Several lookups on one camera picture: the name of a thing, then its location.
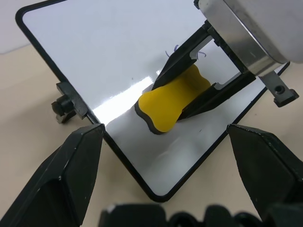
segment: beige table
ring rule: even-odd
[[[277,108],[266,92],[240,124],[270,131],[303,160],[303,66],[291,65],[286,84],[302,97]],[[60,96],[55,75],[32,46],[0,55],[0,217],[10,207],[31,175],[66,137],[88,125],[73,118],[59,125],[51,102]],[[96,227],[101,210],[113,203],[152,202],[104,142],[95,189],[84,227]],[[222,204],[232,213],[256,214],[240,179],[229,138],[215,149],[189,180],[163,204],[170,216],[185,210],[202,219],[209,204]]]

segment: whiteboard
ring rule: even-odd
[[[264,88],[257,79],[216,109],[154,135],[134,111],[176,45],[205,21],[187,0],[67,0],[24,14],[23,23],[81,95],[153,195],[182,178]],[[238,70],[210,42],[196,63],[211,83]]]

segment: black stand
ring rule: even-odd
[[[62,96],[52,103],[53,111],[59,124],[68,122],[76,114],[83,120],[89,109],[69,82],[57,84]]]

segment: black border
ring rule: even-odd
[[[55,3],[63,2],[66,0],[47,0],[40,3],[36,3],[30,6],[25,6],[18,10],[16,13],[16,23],[19,26],[19,28],[22,30],[22,32],[25,34],[25,36],[29,39],[31,44],[35,47],[35,49],[38,51],[38,53],[41,55],[41,57],[44,59],[46,64],[50,67],[50,69],[53,71],[53,73],[56,75],[56,77],[61,82],[68,82],[68,79],[63,75],[63,73],[59,70],[57,65],[53,62],[53,60],[50,58],[50,56],[46,53],[46,51],[43,49],[43,47],[40,45],[40,43],[36,40],[36,38],[33,36],[33,34],[29,31],[29,29],[26,27],[26,25],[23,23],[22,17],[25,13],[32,11],[34,9],[39,9],[42,7],[46,7],[49,5],[53,5]],[[242,117],[248,112],[248,110],[251,109],[251,107],[260,99],[260,97],[266,92],[267,88],[264,88],[257,96],[256,98],[244,109],[244,111],[236,118],[236,120],[233,122],[233,124],[237,124]],[[87,117],[92,123],[99,123],[95,115],[89,111],[87,114]],[[227,136],[227,132],[225,131],[217,140],[216,142],[202,155],[201,158],[198,159],[198,161],[190,168],[190,170],[179,180],[179,182],[166,194],[163,196],[156,195],[150,187],[147,185],[147,183],[143,180],[143,178],[140,176],[140,174],[136,171],[134,166],[131,164],[131,162],[127,159],[125,154],[121,151],[121,149],[117,146],[117,144],[114,142],[114,140],[110,137],[110,135],[105,132],[104,134],[104,140],[109,144],[111,149],[114,151],[114,153],[118,156],[120,161],[124,164],[124,166],[127,168],[127,170],[131,173],[131,175],[134,177],[134,179],[138,182],[138,184],[142,187],[142,189],[145,191],[145,193],[148,195],[148,197],[156,202],[166,202],[168,201],[178,190],[179,188],[186,182],[186,180],[195,172],[196,169],[206,160],[206,158],[212,153],[212,151],[221,143],[221,141]]]

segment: metal bracket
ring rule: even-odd
[[[259,78],[275,97],[274,102],[278,107],[289,104],[299,97],[296,91],[289,89],[274,71]]]
[[[86,117],[89,109],[70,83],[58,83],[57,89],[62,96],[52,103],[52,109],[59,124],[68,122],[76,114],[81,119]]]

